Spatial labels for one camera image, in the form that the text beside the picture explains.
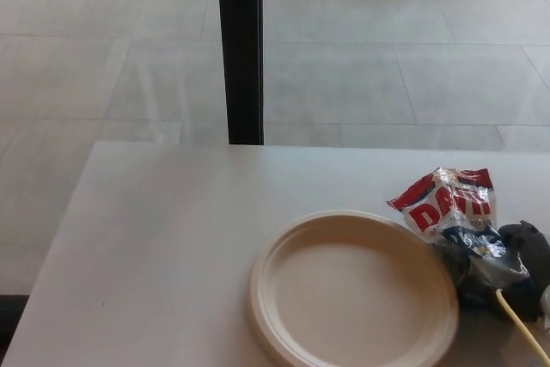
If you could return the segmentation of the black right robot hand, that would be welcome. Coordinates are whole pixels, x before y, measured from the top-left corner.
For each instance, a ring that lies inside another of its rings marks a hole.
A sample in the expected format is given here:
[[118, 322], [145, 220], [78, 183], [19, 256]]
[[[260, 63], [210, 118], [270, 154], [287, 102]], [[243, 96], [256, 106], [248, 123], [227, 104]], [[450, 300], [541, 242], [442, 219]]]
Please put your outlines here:
[[549, 286], [549, 242], [527, 221], [474, 231], [455, 226], [432, 245], [448, 270], [464, 309], [508, 315], [497, 291], [522, 321], [537, 321], [549, 313], [543, 296]]

